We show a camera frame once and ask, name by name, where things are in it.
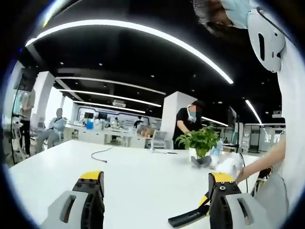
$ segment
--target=ceiling light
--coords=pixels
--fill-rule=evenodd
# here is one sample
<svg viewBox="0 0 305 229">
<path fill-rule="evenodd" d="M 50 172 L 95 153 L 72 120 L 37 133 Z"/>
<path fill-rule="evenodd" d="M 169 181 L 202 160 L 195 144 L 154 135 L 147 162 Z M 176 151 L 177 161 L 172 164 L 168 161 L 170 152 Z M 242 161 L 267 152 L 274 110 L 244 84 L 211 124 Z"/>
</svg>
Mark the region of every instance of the ceiling light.
<svg viewBox="0 0 305 229">
<path fill-rule="evenodd" d="M 263 125 L 261 119 L 259 118 L 259 116 L 258 116 L 256 110 L 254 109 L 254 107 L 252 106 L 252 104 L 250 103 L 250 101 L 249 101 L 249 100 L 246 100 L 246 103 L 247 103 L 247 105 L 249 106 L 249 108 L 252 110 L 252 112 L 253 112 L 253 114 L 255 115 L 255 117 L 256 117 L 258 123 L 259 123 L 260 125 Z"/>
<path fill-rule="evenodd" d="M 66 89 L 60 89 L 59 91 L 60 92 L 74 92 L 74 93 L 82 93 L 82 94 L 100 95 L 100 96 L 106 96 L 106 97 L 111 97 L 111 98 L 116 98 L 116 99 L 124 99 L 124 100 L 129 100 L 129 101 L 134 101 L 134 102 L 142 103 L 142 104 L 147 104 L 147 105 L 161 107 L 161 105 L 159 105 L 159 104 L 154 104 L 154 103 L 150 103 L 150 102 L 146 102 L 146 101 L 142 101 L 142 100 L 137 100 L 137 99 L 126 98 L 126 97 L 122 97 L 122 96 L 116 96 L 116 95 L 112 95 L 112 94 L 103 94 L 103 93 L 96 93 L 96 92 L 85 92 L 85 91 L 77 91 L 77 90 L 66 90 Z"/>
<path fill-rule="evenodd" d="M 113 83 L 113 84 L 119 84 L 119 85 L 124 85 L 124 86 L 128 86 L 128 87 L 140 88 L 140 89 L 143 89 L 146 91 L 166 95 L 166 93 L 164 93 L 164 92 L 159 92 L 159 91 L 151 89 L 151 88 L 141 87 L 141 86 L 130 84 L 130 83 L 123 83 L 123 82 L 112 81 L 112 80 L 102 80 L 102 79 L 86 78 L 86 77 L 78 77 L 78 76 L 60 76 L 60 77 L 56 77 L 56 80 L 90 80 L 90 81 L 97 81 L 97 82 L 104 82 L 104 83 Z"/>
<path fill-rule="evenodd" d="M 224 124 L 224 123 L 215 121 L 215 120 L 210 119 L 210 118 L 206 118 L 206 117 L 201 117 L 201 118 L 204 119 L 204 120 L 210 121 L 210 122 L 212 122 L 212 123 L 217 123 L 217 124 L 220 124 L 220 125 L 229 126 L 229 125 L 227 125 L 227 124 Z"/>
<path fill-rule="evenodd" d="M 54 32 L 68 29 L 68 28 L 73 28 L 73 27 L 78 27 L 78 26 L 90 26 L 90 25 L 110 25 L 110 26 L 118 26 L 118 27 L 123 27 L 123 28 L 129 28 L 129 29 L 134 29 L 138 31 L 143 31 L 146 33 L 150 33 L 152 35 L 158 36 L 160 38 L 163 38 L 165 40 L 168 40 L 184 49 L 189 51 L 190 53 L 194 54 L 197 56 L 199 59 L 207 63 L 209 66 L 211 66 L 215 71 L 217 71 L 229 84 L 233 84 L 233 80 L 220 68 L 218 67 L 213 61 L 211 61 L 208 57 L 203 55 L 201 52 L 193 48 L 192 46 L 184 43 L 183 41 L 165 33 L 161 32 L 159 30 L 144 26 L 144 25 L 139 25 L 131 22 L 126 22 L 126 21 L 115 21 L 115 20 L 83 20 L 83 21 L 74 21 L 74 22 L 69 22 L 65 23 L 59 26 L 55 26 L 53 28 L 50 28 L 42 33 L 40 33 L 37 38 L 30 39 L 25 46 L 30 45 L 31 43 L 35 42 L 36 40 L 45 37 L 47 35 L 50 35 Z"/>
<path fill-rule="evenodd" d="M 129 109 L 125 107 L 119 107 L 119 106 L 111 106 L 111 105 L 105 105 L 105 104 L 95 104 L 95 103 L 89 103 L 89 102 L 81 102 L 81 101 L 73 101 L 77 104 L 87 104 L 87 105 L 95 105 L 95 106 L 104 106 L 108 108 L 115 108 L 115 109 L 120 109 L 120 110 L 126 110 L 126 111 L 133 111 L 133 112 L 138 112 L 144 114 L 145 111 L 139 111 L 139 110 L 134 110 L 134 109 Z"/>
</svg>

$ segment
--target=black cable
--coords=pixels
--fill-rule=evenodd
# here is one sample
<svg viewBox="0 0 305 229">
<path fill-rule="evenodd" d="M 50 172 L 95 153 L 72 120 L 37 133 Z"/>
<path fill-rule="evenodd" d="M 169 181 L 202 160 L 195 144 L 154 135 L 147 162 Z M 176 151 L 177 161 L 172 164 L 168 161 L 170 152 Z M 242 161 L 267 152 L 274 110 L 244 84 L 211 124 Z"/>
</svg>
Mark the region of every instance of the black cable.
<svg viewBox="0 0 305 229">
<path fill-rule="evenodd" d="M 243 159 L 243 164 L 244 164 L 244 168 L 246 167 L 245 163 L 244 163 L 244 157 L 241 153 L 239 153 L 240 156 L 242 156 L 242 159 Z M 246 189 L 247 189 L 247 193 L 248 193 L 248 178 L 246 178 Z"/>
<path fill-rule="evenodd" d="M 104 162 L 104 163 L 107 163 L 106 160 L 97 159 L 97 158 L 93 157 L 93 155 L 94 155 L 94 154 L 97 154 L 97 153 L 106 152 L 106 151 L 108 151 L 108 150 L 110 150 L 110 149 L 112 149 L 112 148 L 114 148 L 114 146 L 109 147 L 108 149 L 105 149 L 105 150 L 96 151 L 96 152 L 94 152 L 94 153 L 91 154 L 91 158 L 94 159 L 94 160 L 97 160 L 97 161 L 102 161 L 102 162 Z"/>
</svg>

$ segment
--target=green leaves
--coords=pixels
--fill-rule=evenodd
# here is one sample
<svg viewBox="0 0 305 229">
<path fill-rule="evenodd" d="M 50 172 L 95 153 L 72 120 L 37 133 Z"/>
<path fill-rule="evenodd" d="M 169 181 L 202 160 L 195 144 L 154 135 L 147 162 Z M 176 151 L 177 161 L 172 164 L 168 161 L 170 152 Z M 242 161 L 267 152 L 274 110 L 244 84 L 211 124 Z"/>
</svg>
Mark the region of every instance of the green leaves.
<svg viewBox="0 0 305 229">
<path fill-rule="evenodd" d="M 179 136 L 176 142 L 179 141 L 179 144 L 185 144 L 186 149 L 195 148 L 199 157 L 204 157 L 213 146 L 216 147 L 219 140 L 216 132 L 211 127 L 199 131 L 191 131 L 190 134 Z"/>
</svg>

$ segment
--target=black ceiling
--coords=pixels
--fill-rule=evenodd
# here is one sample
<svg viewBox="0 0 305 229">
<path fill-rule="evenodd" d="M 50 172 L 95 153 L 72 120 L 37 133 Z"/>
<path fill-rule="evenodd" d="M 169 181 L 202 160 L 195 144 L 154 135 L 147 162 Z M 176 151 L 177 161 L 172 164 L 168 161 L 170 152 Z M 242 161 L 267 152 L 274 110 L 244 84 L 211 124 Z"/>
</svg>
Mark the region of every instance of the black ceiling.
<svg viewBox="0 0 305 229">
<path fill-rule="evenodd" d="M 44 30 L 84 19 L 113 19 L 146 25 L 180 39 L 208 56 L 233 79 L 234 84 L 230 85 L 198 57 L 169 41 L 141 31 L 113 26 L 76 27 L 46 36 L 34 43 L 40 60 L 37 56 L 30 57 L 26 49 L 21 52 L 20 60 L 24 65 L 37 65 L 39 71 L 51 71 L 56 77 L 119 81 L 162 91 L 167 95 L 180 91 L 207 104 L 204 116 L 225 123 L 226 118 L 219 112 L 218 106 L 231 105 L 243 122 L 257 123 L 245 103 L 245 99 L 249 99 L 263 123 L 283 122 L 272 118 L 274 110 L 281 110 L 277 76 L 259 63 L 246 31 L 240 31 L 241 37 L 244 37 L 242 44 L 214 37 L 198 24 L 189 0 L 73 2 L 51 19 Z M 73 90 L 113 93 L 161 105 L 165 97 L 111 83 L 63 81 Z M 87 102 L 111 102 L 103 96 L 78 96 Z M 126 101 L 126 104 L 128 108 L 146 111 L 147 115 L 162 116 L 162 107 L 130 101 Z"/>
</svg>

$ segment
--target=blue bin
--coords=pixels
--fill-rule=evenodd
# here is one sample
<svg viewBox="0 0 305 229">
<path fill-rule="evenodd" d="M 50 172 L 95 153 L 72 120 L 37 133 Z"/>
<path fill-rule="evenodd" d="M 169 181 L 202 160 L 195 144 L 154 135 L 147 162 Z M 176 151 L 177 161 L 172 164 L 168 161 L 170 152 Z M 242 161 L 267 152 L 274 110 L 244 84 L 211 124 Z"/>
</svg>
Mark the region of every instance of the blue bin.
<svg viewBox="0 0 305 229">
<path fill-rule="evenodd" d="M 87 129 L 92 130 L 93 129 L 93 122 L 87 122 Z"/>
</svg>

